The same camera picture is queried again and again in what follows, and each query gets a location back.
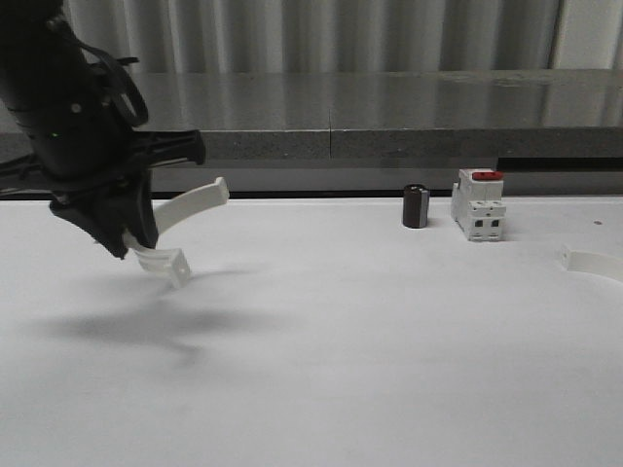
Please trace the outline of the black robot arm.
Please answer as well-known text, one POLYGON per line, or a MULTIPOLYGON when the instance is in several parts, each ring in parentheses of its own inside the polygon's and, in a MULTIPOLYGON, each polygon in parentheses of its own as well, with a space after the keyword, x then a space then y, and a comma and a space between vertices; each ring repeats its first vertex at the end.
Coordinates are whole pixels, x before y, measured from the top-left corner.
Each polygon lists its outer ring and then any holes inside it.
POLYGON ((1 165, 4 192, 46 191, 53 214, 124 258, 159 229, 151 171, 205 160, 201 134, 142 131, 146 103, 117 59, 78 39, 59 1, 1 4, 1 99, 32 148, 1 165))

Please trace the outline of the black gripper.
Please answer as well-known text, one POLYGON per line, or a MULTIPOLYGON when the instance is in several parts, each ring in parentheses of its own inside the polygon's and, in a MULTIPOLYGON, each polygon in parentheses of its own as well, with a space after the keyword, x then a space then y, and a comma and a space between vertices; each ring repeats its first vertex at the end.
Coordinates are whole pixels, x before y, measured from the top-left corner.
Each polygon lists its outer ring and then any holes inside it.
POLYGON ((97 193, 65 194, 50 203, 58 218, 87 233, 115 258, 123 260, 128 252, 122 239, 124 227, 147 248, 159 239, 152 199, 151 178, 130 177, 154 167, 205 161, 205 145, 198 130, 137 131, 101 167, 83 175, 52 175, 41 168, 36 173, 37 190, 51 193, 77 193, 114 185, 126 179, 116 196, 120 217, 97 193))

